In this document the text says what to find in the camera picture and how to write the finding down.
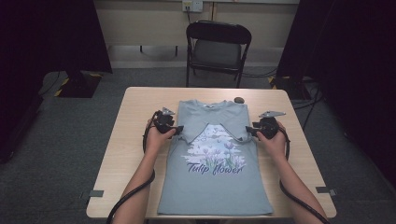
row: person's right hand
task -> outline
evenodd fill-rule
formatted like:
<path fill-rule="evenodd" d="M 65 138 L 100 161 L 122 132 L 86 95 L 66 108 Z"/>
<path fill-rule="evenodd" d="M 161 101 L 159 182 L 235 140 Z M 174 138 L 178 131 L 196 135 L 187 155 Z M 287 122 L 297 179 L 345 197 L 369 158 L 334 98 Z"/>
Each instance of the person's right hand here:
<path fill-rule="evenodd" d="M 285 130 L 281 122 L 278 121 L 277 124 Z M 285 158 L 286 137 L 282 132 L 278 131 L 272 139 L 267 139 L 261 132 L 257 132 L 257 136 L 264 143 L 265 150 L 273 160 Z"/>

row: chair seat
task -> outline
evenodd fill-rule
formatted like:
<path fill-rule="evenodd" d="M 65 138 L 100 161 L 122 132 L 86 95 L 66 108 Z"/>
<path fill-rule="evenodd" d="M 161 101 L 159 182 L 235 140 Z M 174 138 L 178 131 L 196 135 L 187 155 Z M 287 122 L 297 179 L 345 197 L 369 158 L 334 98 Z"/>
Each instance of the chair seat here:
<path fill-rule="evenodd" d="M 197 40 L 191 64 L 238 70 L 241 63 L 239 44 Z"/>

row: person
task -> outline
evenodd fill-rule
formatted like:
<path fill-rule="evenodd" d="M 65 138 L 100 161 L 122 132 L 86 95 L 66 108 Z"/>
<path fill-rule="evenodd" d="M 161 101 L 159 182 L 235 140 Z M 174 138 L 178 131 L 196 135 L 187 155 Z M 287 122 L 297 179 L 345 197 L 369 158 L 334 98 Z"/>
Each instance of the person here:
<path fill-rule="evenodd" d="M 279 127 L 285 129 L 282 123 L 278 122 Z M 152 174 L 155 161 L 165 141 L 171 138 L 176 130 L 172 129 L 167 133 L 160 133 L 156 128 L 149 127 L 148 138 L 146 144 L 146 152 L 142 161 L 137 167 L 134 175 L 126 186 L 122 196 L 135 189 L 137 186 L 146 182 Z M 265 138 L 262 133 L 257 132 L 258 138 L 264 144 L 264 147 L 274 161 L 276 169 L 278 170 L 280 180 L 285 189 L 292 195 L 298 197 L 300 200 L 309 204 L 313 209 L 318 211 L 323 217 L 326 214 L 318 202 L 314 194 L 308 189 L 304 182 L 294 172 L 289 162 L 285 157 L 285 135 L 278 132 L 272 139 Z M 296 223 L 314 224 L 322 223 L 305 208 L 290 201 L 290 210 L 293 219 Z M 138 191 L 133 197 L 127 200 L 115 213 L 113 224 L 142 224 L 145 220 L 145 214 L 149 203 L 149 186 Z"/>

